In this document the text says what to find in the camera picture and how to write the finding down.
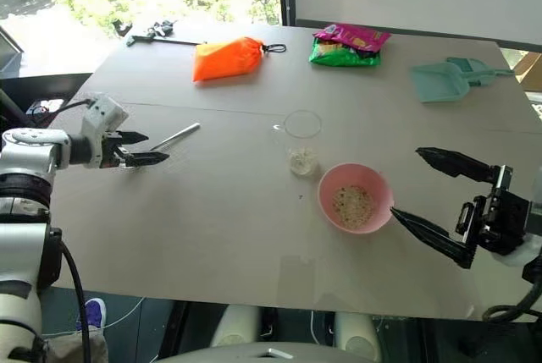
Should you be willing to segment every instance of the person's foot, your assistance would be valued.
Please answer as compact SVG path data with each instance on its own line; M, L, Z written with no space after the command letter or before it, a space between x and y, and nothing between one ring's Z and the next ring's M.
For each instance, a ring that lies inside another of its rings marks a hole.
M101 298L92 298L85 303L86 320L89 327L102 329L105 326L106 308L105 302ZM81 330L81 318L77 317L75 328Z

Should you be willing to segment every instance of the orange bag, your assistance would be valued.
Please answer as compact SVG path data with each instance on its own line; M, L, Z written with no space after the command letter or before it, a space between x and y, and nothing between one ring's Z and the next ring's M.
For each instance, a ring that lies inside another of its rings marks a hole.
M264 46L259 40L241 37L229 43L199 44L196 46L194 81L230 77L253 71L262 61L262 53L267 51L282 52Z

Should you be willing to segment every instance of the metal stick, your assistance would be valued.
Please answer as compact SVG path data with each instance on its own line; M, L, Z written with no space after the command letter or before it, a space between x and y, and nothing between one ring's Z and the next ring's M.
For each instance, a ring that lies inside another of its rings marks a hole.
M155 145L150 151L155 151L159 149L160 147L164 146L166 143L169 143L173 139L177 139L178 137L189 135L190 133L200 129L200 124L191 124L189 127L182 129L180 132L175 133L174 135L170 136L168 139L161 141L157 145Z

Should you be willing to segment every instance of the glass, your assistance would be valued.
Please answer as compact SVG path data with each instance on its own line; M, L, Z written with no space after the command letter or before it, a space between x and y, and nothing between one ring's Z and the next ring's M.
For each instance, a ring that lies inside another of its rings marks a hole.
M314 175L318 170L316 140L322 119L314 112L298 110L273 129L282 132L280 136L291 172L302 177Z

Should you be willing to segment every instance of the chip bag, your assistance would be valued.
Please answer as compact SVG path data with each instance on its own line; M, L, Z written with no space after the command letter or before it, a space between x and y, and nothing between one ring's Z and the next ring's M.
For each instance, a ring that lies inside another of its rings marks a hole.
M229 43L199 44L196 46L193 80L247 74L260 64L263 52L285 50L285 45L265 46L250 37L241 37Z
M336 41L357 50L378 52L391 34L355 25L333 24L314 33L320 40Z
M315 38L308 61L331 67L362 67L379 65L380 53L363 52L341 43Z

